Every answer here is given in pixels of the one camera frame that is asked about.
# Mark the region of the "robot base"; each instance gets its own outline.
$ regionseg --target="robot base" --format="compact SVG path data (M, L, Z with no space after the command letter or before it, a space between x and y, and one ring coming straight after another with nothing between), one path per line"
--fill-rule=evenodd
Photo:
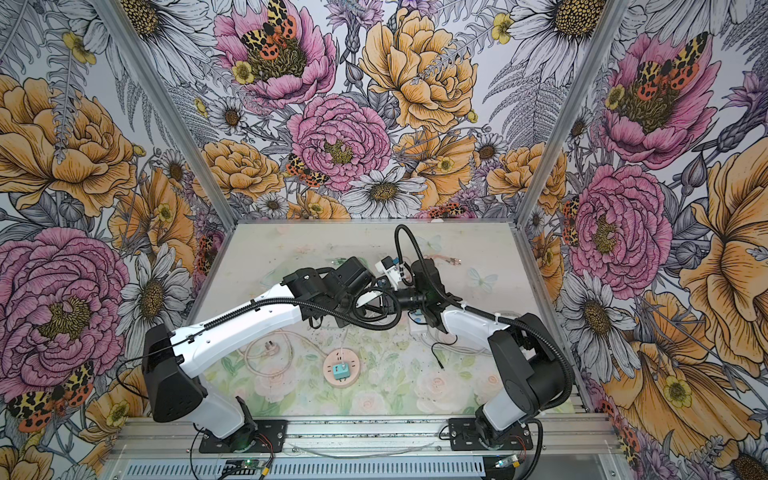
M454 452L467 452L469 450L522 450L520 440L524 442L525 449L533 449L531 431L528 427L514 425L510 428L506 440L500 445L493 445L489 449L480 440L475 419L448 419L448 431L451 436L451 450Z
M285 440L287 420L259 420L256 421L256 428L259 435L264 435L272 443L272 452L279 453L283 451L283 441ZM208 430L204 430L203 440L200 442L200 453L269 453L270 446L260 437L254 439L254 443L244 450L234 449L232 446L214 435Z

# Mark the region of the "white cable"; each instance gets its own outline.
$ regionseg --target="white cable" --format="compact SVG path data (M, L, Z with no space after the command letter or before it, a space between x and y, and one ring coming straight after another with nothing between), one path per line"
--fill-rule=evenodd
M430 447L430 446L432 446L434 444L435 444L434 442L430 442L430 443L428 443L426 445L421 445L419 447L410 447L408 449L399 450L397 452L372 453L370 455L330 455L328 453L318 452L317 450L313 450L313 449L305 449L304 447L299 447L299 446L296 446L296 445L291 445L291 447L293 447L295 449L299 449L299 450L301 450L303 452L311 453L313 455L318 455L318 456L321 456L321 457L336 458L338 460L350 460L350 459L354 460L354 459L357 459L357 458L391 457L393 455L401 455L402 453L418 452L419 450L426 449L426 448L428 448L428 447Z

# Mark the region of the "floral tablecloth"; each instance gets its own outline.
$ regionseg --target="floral tablecloth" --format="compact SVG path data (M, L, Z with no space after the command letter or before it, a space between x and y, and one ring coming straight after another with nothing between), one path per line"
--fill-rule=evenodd
M446 289L491 311L504 311L506 305L507 311L514 307L538 313L533 294L525 292L528 282L508 226L459 225L412 227L425 236L419 242L425 255L435 259ZM241 225L198 320L247 301L303 266L338 266L346 259L342 254L372 266L394 254L392 231L388 223ZM250 272L251 284L240 278L243 272ZM412 335L411 322L403 314L396 328L384 332L339 329L330 318L319 329L299 323L231 353L205 376L223 392L244 399L254 416L473 413L501 390L490 353L470 353L476 346L459 339L448 349L435 348L445 366L440 369L430 346L436 339L450 343L455 337L436 330L431 331L434 339ZM326 356L342 346L359 356L362 369L353 385L338 389L326 382L322 367ZM559 411L573 412L573 407L566 403Z

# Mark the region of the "teal plug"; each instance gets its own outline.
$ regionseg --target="teal plug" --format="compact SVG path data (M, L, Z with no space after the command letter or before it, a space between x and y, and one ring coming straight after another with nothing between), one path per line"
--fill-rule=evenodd
M349 378L349 365L338 363L333 366L333 378L337 380Z

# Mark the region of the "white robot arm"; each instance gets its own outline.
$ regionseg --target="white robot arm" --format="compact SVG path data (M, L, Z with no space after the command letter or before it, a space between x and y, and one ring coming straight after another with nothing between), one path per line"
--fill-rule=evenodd
M399 226L396 230L406 230ZM154 420L185 419L208 429L232 451L246 448L257 435L244 402L227 398L206 383L204 370L229 353L275 329L325 315L339 327L353 324L384 330L394 327L402 310L420 309L427 323L445 333L471 339L492 351L504 389L476 412L475 426L486 445L498 445L516 422L562 403L571 393L573 372L538 317L499 318L446 294L438 270L423 259L412 239L418 263L407 268L413 284L399 284L402 265L386 257L376 278L355 257L337 269L299 269L259 297L217 318L169 332L159 325L147 332L143 373ZM379 298L379 306L368 302ZM371 323L365 311L387 324ZM521 347L535 354L526 359Z

